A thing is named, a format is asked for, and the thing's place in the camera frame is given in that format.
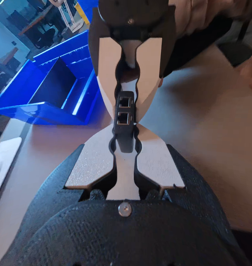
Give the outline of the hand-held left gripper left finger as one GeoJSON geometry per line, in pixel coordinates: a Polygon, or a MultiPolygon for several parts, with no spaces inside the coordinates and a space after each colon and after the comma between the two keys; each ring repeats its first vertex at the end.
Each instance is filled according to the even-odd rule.
{"type": "Polygon", "coordinates": [[[107,196],[117,182],[115,150],[116,140],[111,124],[86,141],[65,187],[88,192],[99,189],[107,196]]]}

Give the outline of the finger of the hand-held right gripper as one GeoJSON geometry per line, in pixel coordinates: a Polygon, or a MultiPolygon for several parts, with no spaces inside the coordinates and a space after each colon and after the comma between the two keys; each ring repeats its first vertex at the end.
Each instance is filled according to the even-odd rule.
{"type": "Polygon", "coordinates": [[[161,81],[161,47],[162,38],[149,38],[136,49],[136,62],[140,69],[136,83],[136,123],[139,123],[148,111],[161,81]]]}
{"type": "Polygon", "coordinates": [[[97,81],[105,107],[113,120],[115,118],[115,89],[117,86],[115,74],[117,65],[121,60],[121,53],[121,45],[111,37],[99,39],[97,81]]]}

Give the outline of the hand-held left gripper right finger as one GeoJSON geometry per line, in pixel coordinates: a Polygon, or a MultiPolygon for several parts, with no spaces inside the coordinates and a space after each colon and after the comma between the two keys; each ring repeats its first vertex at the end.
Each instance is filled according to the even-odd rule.
{"type": "Polygon", "coordinates": [[[134,182],[140,197],[146,197],[151,190],[162,196],[167,189],[185,188],[167,144],[158,135],[138,123],[134,138],[134,182]]]}

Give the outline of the black ethernet port adapter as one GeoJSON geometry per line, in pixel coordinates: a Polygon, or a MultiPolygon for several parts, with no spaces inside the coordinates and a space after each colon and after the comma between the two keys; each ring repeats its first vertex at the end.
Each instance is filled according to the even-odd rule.
{"type": "Polygon", "coordinates": [[[122,153],[133,152],[135,115],[134,92],[120,91],[116,100],[114,135],[122,153]]]}

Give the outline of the blue plastic storage bin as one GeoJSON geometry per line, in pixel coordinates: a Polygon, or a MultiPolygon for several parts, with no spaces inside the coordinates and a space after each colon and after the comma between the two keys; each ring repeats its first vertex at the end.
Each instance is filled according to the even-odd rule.
{"type": "Polygon", "coordinates": [[[87,125],[100,94],[88,48],[88,30],[27,60],[0,94],[0,115],[32,125],[87,125]],[[76,81],[62,108],[46,102],[29,104],[58,57],[76,81]]]}

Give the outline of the person's right forearm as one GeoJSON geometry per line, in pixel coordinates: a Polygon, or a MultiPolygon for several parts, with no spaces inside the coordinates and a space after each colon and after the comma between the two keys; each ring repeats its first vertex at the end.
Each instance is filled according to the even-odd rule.
{"type": "Polygon", "coordinates": [[[239,20],[252,19],[252,0],[208,1],[206,21],[210,22],[219,14],[239,20]]]}

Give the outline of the person's right hand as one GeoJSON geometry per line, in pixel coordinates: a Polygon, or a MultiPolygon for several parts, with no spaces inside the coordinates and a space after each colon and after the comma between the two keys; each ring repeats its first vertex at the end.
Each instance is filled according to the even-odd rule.
{"type": "Polygon", "coordinates": [[[177,38],[206,28],[217,14],[216,1],[168,1],[175,7],[177,38]]]}

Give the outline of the white metal stand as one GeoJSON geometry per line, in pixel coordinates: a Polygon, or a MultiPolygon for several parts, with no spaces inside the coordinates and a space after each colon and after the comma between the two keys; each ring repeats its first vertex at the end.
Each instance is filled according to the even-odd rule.
{"type": "Polygon", "coordinates": [[[57,1],[60,5],[58,6],[61,18],[63,19],[67,28],[69,28],[72,33],[80,30],[84,26],[84,20],[81,16],[76,14],[77,11],[75,7],[66,0],[57,1]]]}

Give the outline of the black bin divider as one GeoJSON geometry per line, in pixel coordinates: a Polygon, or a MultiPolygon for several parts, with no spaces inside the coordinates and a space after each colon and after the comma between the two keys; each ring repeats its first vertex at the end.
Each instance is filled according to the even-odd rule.
{"type": "Polygon", "coordinates": [[[28,103],[46,102],[62,108],[75,81],[75,75],[62,58],[58,57],[28,103]]]}

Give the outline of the black office chair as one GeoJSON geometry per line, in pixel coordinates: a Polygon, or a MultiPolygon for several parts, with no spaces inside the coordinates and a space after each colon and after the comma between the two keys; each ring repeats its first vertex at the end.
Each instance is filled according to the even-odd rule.
{"type": "Polygon", "coordinates": [[[38,25],[34,25],[24,34],[37,49],[41,49],[43,47],[50,47],[53,44],[55,32],[56,30],[54,28],[50,28],[47,31],[41,32],[38,25]]]}

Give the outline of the white board at table edge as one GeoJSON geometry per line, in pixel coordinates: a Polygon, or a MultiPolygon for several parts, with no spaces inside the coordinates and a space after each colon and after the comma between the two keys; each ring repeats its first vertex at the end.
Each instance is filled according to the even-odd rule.
{"type": "Polygon", "coordinates": [[[21,137],[0,142],[0,188],[8,174],[12,162],[14,161],[21,142],[21,137]]]}

